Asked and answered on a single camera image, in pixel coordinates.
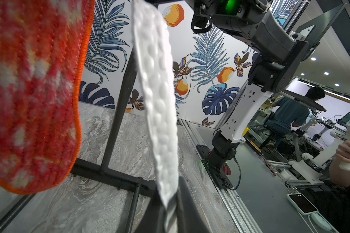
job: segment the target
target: white cable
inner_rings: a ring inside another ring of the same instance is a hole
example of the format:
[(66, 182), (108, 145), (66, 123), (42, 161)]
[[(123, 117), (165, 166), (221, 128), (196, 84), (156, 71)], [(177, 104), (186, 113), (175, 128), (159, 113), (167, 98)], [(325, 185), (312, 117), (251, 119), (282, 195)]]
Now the white cable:
[(339, 233), (339, 231), (337, 231), (337, 229), (320, 213), (320, 212), (318, 212), (317, 213), (320, 217), (322, 217), (328, 224), (329, 224), (329, 226), (331, 226), (331, 231), (332, 232), (336, 232), (336, 233)]
[(306, 223), (306, 225), (308, 226), (308, 228), (310, 229), (310, 231), (311, 231), (312, 233), (315, 233), (315, 232), (312, 230), (312, 228), (309, 226), (309, 224), (306, 222), (306, 220), (303, 218), (302, 214), (301, 214), (300, 212), (298, 212), (298, 214), (299, 214), (299, 216), (301, 216), (301, 218), (303, 219), (303, 221)]
[(308, 217), (309, 217), (309, 221), (310, 221), (310, 223), (311, 223), (311, 226), (314, 228), (315, 232), (316, 232), (316, 233), (319, 233), (319, 232), (316, 230), (316, 228), (314, 227), (314, 224), (312, 223), (312, 221), (311, 221), (311, 219), (310, 219), (310, 215), (308, 215)]

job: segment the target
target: orange fruit print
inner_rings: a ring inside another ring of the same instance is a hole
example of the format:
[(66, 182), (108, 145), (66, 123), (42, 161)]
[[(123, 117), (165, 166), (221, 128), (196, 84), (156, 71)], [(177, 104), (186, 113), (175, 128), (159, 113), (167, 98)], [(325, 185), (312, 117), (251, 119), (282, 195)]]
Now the orange fruit print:
[(232, 67), (226, 67), (222, 70), (222, 72), (218, 75), (218, 81), (220, 83), (225, 83), (227, 80), (229, 80), (233, 75), (233, 68)]
[(179, 4), (173, 4), (163, 10), (163, 18), (170, 27), (177, 26), (184, 19), (184, 9)]
[(184, 96), (185, 94), (187, 94), (188, 92), (188, 83), (186, 79), (180, 79), (177, 84), (176, 84), (176, 92), (180, 95), (180, 96)]

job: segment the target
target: dark shirt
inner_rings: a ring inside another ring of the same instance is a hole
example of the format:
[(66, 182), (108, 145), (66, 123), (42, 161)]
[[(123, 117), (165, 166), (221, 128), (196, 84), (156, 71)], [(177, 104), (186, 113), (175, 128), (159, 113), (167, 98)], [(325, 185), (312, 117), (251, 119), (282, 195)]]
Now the dark shirt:
[(310, 114), (308, 107), (288, 97), (282, 98), (276, 105), (280, 107), (276, 110), (272, 122), (288, 131), (290, 131), (290, 125), (293, 122), (303, 125)]
[(350, 186), (330, 192), (305, 190), (302, 193), (340, 233), (350, 233)]

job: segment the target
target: computer monitor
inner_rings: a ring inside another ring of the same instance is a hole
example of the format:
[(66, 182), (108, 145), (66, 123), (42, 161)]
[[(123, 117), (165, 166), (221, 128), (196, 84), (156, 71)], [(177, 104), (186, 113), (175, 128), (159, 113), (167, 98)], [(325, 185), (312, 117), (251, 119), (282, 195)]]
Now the computer monitor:
[(347, 123), (350, 123), (350, 113), (346, 114), (343, 118), (337, 121), (337, 124), (340, 124), (345, 127)]

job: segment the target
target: green light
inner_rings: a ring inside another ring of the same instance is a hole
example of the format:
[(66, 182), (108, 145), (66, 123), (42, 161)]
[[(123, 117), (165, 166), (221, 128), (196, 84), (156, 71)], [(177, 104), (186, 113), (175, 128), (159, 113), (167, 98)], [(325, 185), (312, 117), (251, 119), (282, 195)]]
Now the green light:
[(228, 15), (236, 14), (239, 6), (240, 6), (241, 0), (229, 0), (227, 2), (227, 5), (225, 6), (225, 12)]

